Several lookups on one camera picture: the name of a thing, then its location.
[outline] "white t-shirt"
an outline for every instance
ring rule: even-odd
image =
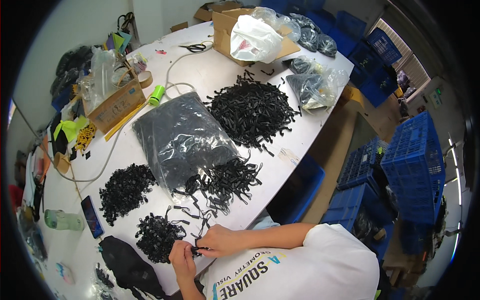
[[[207,300],[371,300],[379,271],[375,254],[341,225],[320,224],[303,247],[218,258],[200,282]]]

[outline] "hand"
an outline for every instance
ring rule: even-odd
[[[219,224],[213,225],[203,238],[197,241],[199,249],[197,252],[206,257],[222,257],[235,254],[247,248],[246,230],[230,230]]]
[[[191,248],[192,244],[189,242],[176,240],[168,256],[177,275],[179,285],[183,282],[193,282],[197,274],[197,267],[193,261]]]

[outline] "neon yellow bow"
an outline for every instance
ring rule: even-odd
[[[57,140],[61,129],[65,133],[67,141],[70,143],[77,136],[77,131],[85,127],[86,123],[87,119],[84,116],[80,116],[76,123],[74,121],[60,120],[60,123],[57,125],[57,127],[55,128],[55,132],[53,133],[53,139],[55,141]]]

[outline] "window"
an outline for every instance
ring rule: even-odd
[[[412,82],[413,86],[417,88],[417,90],[420,89],[422,85],[430,81],[430,77],[418,60],[417,56],[415,56],[410,47],[408,47],[408,45],[395,32],[395,30],[393,30],[393,28],[391,28],[381,18],[378,20],[377,24],[371,28],[370,32],[377,27],[385,31],[385,33],[397,47],[398,51],[400,51],[400,54],[402,54],[402,58],[392,64],[392,67],[395,68],[395,71],[398,72],[403,70],[409,76],[410,81]]]

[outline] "gray cable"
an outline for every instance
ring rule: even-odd
[[[181,58],[184,58],[185,56],[189,56],[189,55],[193,55],[193,54],[198,54],[198,53],[203,53],[203,52],[205,52],[205,51],[210,50],[212,47],[213,47],[213,44],[212,44],[211,46],[209,46],[209,47],[206,47],[205,50],[203,50],[203,51],[201,51],[201,52],[194,52],[194,53],[184,54],[184,55],[180,56],[179,58],[177,58],[177,60],[175,60],[175,61],[173,62],[173,64],[170,65],[170,67],[169,67],[168,70],[167,70],[167,80],[166,80],[167,83],[165,84],[165,93],[164,93],[165,97],[167,97],[168,100],[171,100],[172,98],[170,98],[170,97],[167,95],[166,91],[167,91],[167,89],[169,89],[169,88],[171,88],[171,87],[173,87],[173,86],[176,87],[177,85],[181,84],[181,85],[188,85],[188,86],[190,86],[191,88],[195,88],[193,85],[191,85],[191,84],[189,84],[189,83],[177,83],[177,84],[172,84],[172,83],[170,83],[171,85],[170,85],[170,86],[167,86],[167,85],[169,84],[169,82],[168,82],[168,75],[169,75],[170,69],[173,67],[173,65],[174,65],[177,61],[179,61]],[[20,109],[20,107],[18,106],[17,102],[15,101],[15,99],[14,99],[13,97],[12,97],[12,102],[15,104],[16,110],[17,110],[17,111],[20,113],[20,115],[22,116],[22,119],[24,119],[24,121],[25,121],[25,123],[27,124],[28,128],[30,129],[30,131],[31,131],[31,132],[34,134],[34,136],[40,141],[40,146],[42,146],[43,150],[45,151],[45,154],[46,154],[47,157],[49,158],[49,160],[50,160],[51,164],[53,165],[53,167],[55,168],[55,170],[60,174],[60,176],[62,176],[62,177],[65,178],[66,180],[70,180],[70,181],[73,181],[73,182],[91,182],[91,181],[97,180],[98,178],[100,178],[100,176],[102,176],[103,171],[105,171],[105,168],[107,167],[108,161],[110,160],[110,157],[111,157],[111,155],[112,155],[113,149],[115,148],[115,145],[117,144],[117,140],[118,140],[118,138],[119,138],[119,136],[120,136],[120,132],[123,130],[123,127],[125,127],[125,125],[126,125],[128,122],[130,122],[130,121],[148,104],[148,102],[145,102],[145,103],[142,105],[142,107],[141,107],[137,112],[135,112],[135,113],[120,127],[120,129],[119,129],[118,132],[117,132],[117,136],[115,137],[115,140],[113,141],[112,148],[110,149],[110,152],[109,152],[109,154],[108,154],[108,157],[107,157],[107,159],[106,159],[106,161],[105,161],[105,164],[103,165],[103,168],[102,168],[102,170],[100,171],[100,173],[99,173],[97,176],[95,176],[94,178],[92,178],[92,179],[88,179],[88,180],[75,180],[75,179],[66,177],[65,175],[63,175],[63,174],[57,169],[57,167],[56,167],[55,164],[53,163],[53,159],[50,157],[50,155],[48,155],[47,148],[45,147],[45,145],[43,145],[42,139],[38,136],[38,134],[36,133],[36,131],[33,130],[32,126],[31,126],[30,123],[27,121],[25,115],[22,113],[22,110]]]

